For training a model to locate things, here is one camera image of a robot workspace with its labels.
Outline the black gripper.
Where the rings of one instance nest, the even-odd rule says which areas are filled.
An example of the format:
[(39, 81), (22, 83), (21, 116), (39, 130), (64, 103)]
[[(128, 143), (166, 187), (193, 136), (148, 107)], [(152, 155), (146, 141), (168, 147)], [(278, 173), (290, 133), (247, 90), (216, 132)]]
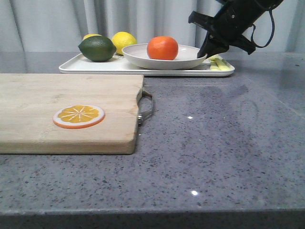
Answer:
[[(268, 46), (275, 33), (272, 11), (282, 2), (282, 0), (222, 0), (223, 6), (213, 17), (193, 11), (188, 22), (207, 31), (197, 58), (204, 56), (209, 58), (227, 52), (230, 46), (238, 47), (249, 55), (256, 48)], [(255, 31), (254, 22), (265, 12), (270, 15), (272, 30), (268, 42), (264, 46), (260, 46), (254, 42), (253, 34), (249, 40), (243, 36), (243, 33), (250, 27)]]

